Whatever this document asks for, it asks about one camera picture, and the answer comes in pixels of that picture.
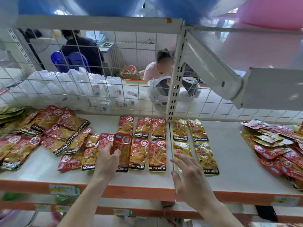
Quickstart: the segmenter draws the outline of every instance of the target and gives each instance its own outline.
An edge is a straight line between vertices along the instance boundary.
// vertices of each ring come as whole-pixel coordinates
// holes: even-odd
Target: person in black shirt
[[[102,67],[101,61],[104,62],[104,58],[102,56],[102,53],[98,51],[99,48],[97,47],[97,44],[91,38],[80,37],[78,35],[80,33],[80,30],[61,30],[61,31],[62,31],[62,35],[67,40],[66,45],[62,46],[62,48],[60,49],[61,53],[64,56],[68,56],[73,52],[79,52],[80,49],[80,53],[83,56],[85,56],[85,58],[87,59],[91,73],[103,75],[103,71],[101,68]],[[76,40],[79,45],[79,49],[78,46],[69,46],[69,45],[77,45]],[[81,45],[95,46],[95,47],[82,47]]]

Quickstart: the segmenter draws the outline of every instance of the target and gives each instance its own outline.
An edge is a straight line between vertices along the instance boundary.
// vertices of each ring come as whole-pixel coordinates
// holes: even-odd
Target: person
[[[99,151],[94,175],[83,193],[71,206],[58,227],[92,226],[97,206],[105,188],[115,175],[119,164],[120,150],[111,155],[112,145],[107,145]],[[177,193],[184,201],[209,222],[213,227],[243,227],[227,207],[215,197],[202,168],[187,155],[176,154],[170,161],[175,163],[183,172],[184,181],[176,171],[172,178]]]
[[[61,53],[63,53],[64,56],[68,56],[73,52],[79,52],[80,49],[80,53],[87,59],[91,73],[103,75],[101,62],[104,62],[104,58],[102,53],[99,51],[97,44],[91,38],[83,38],[79,36],[78,34],[80,33],[80,30],[61,30],[61,32],[67,40],[66,45],[62,46],[60,49]]]
[[[171,76],[173,59],[167,49],[161,50],[157,54],[157,61],[150,63],[146,67],[143,80],[151,80],[161,76]]]

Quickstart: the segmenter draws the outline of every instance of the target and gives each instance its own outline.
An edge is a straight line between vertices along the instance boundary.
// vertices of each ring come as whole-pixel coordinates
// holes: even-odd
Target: blue chair
[[[83,56],[81,53],[78,52],[71,53],[69,56],[63,56],[61,52],[56,51],[51,55],[51,61],[56,66],[59,72],[68,72],[69,69],[79,70],[79,66],[83,66],[89,73],[91,73],[87,59],[85,58],[85,56]]]

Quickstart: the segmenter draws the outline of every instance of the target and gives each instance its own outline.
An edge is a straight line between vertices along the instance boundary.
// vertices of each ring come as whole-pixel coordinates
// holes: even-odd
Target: black hair
[[[159,63],[163,58],[172,58],[171,54],[168,52],[168,49],[164,49],[158,52],[157,62]]]
[[[77,36],[77,34],[80,33],[80,30],[66,30],[66,29],[61,30],[62,35],[65,39],[67,39],[68,37],[74,37],[73,31],[75,33],[75,36]]]

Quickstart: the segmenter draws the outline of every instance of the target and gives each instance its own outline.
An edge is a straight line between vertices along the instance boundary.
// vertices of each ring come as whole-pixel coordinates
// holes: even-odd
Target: chair backrest
[[[67,64],[68,66],[60,65],[60,64],[66,64],[65,60],[68,62]],[[79,70],[79,67],[83,66],[89,73],[91,73],[87,59],[85,58],[85,56],[83,56],[81,53],[78,52],[71,53],[68,56],[63,56],[61,52],[56,51],[51,55],[51,61],[56,66],[59,72],[68,72],[69,68]]]

